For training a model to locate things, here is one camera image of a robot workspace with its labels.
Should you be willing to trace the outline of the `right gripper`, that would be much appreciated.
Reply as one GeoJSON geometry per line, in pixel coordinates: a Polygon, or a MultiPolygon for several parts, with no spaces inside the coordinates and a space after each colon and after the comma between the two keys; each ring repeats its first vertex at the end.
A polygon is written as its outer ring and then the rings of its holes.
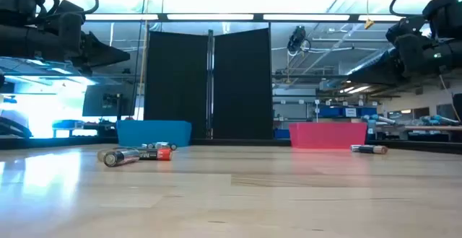
{"type": "Polygon", "coordinates": [[[349,75],[349,80],[365,84],[396,84],[398,77],[432,74],[433,68],[424,56],[424,47],[432,41],[420,31],[424,24],[423,16],[400,19],[385,34],[394,48],[365,61],[360,70],[349,75]]]}

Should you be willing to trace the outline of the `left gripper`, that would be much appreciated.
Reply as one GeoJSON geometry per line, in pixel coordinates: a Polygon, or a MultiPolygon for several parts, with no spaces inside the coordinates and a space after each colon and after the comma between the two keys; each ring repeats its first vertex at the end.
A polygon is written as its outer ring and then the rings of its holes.
{"type": "Polygon", "coordinates": [[[83,8],[63,0],[56,11],[58,18],[54,22],[58,40],[54,49],[54,59],[59,62],[72,62],[73,65],[89,67],[109,66],[129,61],[130,53],[102,43],[93,32],[87,34],[87,56],[82,47],[83,8]]]}

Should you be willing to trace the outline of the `blue plastic bin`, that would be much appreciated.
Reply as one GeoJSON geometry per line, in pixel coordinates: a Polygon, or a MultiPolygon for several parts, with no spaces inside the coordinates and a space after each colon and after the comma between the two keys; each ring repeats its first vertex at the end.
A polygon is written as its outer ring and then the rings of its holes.
{"type": "Polygon", "coordinates": [[[120,146],[168,142],[182,147],[191,140],[191,124],[182,120],[118,120],[116,128],[120,146]]]}

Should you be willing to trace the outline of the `blue shelf bins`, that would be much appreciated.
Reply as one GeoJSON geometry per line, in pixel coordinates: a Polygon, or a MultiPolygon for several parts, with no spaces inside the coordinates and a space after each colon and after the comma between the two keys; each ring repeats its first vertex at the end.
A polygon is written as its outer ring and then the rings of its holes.
{"type": "Polygon", "coordinates": [[[360,118],[364,115],[376,115],[375,107],[321,107],[318,116],[323,118],[360,118]]]}

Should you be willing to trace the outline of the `wooden workbench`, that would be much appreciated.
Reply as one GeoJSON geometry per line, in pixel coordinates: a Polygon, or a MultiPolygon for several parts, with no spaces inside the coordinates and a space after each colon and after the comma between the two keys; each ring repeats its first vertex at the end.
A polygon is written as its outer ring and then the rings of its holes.
{"type": "Polygon", "coordinates": [[[462,126],[451,125],[377,125],[376,131],[462,131],[462,126]]]}

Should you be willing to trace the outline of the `black folding screen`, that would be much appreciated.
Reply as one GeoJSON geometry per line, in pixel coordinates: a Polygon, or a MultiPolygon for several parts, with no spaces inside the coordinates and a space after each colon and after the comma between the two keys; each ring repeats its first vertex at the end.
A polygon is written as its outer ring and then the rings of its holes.
{"type": "Polygon", "coordinates": [[[149,34],[144,119],[188,122],[192,138],[271,140],[269,29],[214,37],[212,69],[208,47],[205,35],[149,34]]]}

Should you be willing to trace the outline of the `red plastic bin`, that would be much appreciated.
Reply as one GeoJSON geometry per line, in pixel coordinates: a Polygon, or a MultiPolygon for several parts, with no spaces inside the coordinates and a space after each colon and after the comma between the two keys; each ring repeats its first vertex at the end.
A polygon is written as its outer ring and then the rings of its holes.
{"type": "Polygon", "coordinates": [[[349,149],[365,144],[366,123],[291,123],[292,147],[299,149],[349,149]]]}

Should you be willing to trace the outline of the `black ceiling-hung device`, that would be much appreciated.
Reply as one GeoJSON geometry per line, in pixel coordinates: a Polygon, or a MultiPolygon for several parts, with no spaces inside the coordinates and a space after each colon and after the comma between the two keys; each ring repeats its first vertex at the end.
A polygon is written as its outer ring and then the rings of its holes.
{"type": "Polygon", "coordinates": [[[307,39],[305,27],[302,25],[296,26],[293,33],[289,37],[287,50],[291,53],[298,51],[308,51],[312,47],[311,42],[307,39]]]}

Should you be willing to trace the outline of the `black wall monitor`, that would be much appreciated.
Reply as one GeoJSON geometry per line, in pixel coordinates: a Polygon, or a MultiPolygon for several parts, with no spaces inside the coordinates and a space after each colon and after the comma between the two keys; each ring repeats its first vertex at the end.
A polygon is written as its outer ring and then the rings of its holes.
{"type": "Polygon", "coordinates": [[[130,116],[136,96],[130,84],[91,85],[84,96],[84,117],[130,116]]]}

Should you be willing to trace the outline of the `black aluminium table frame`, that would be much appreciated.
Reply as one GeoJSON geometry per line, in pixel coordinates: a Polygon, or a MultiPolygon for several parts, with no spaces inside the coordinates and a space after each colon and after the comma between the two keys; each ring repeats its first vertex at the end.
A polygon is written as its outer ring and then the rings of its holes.
{"type": "MultiPolygon", "coordinates": [[[[0,138],[0,150],[50,148],[60,146],[84,146],[93,144],[117,144],[117,138],[72,137],[72,138],[0,138]]],[[[289,140],[240,140],[240,139],[192,139],[198,146],[290,146],[289,140]]],[[[462,143],[428,141],[367,141],[367,145],[387,146],[389,149],[425,151],[440,154],[462,155],[462,143]]]]}

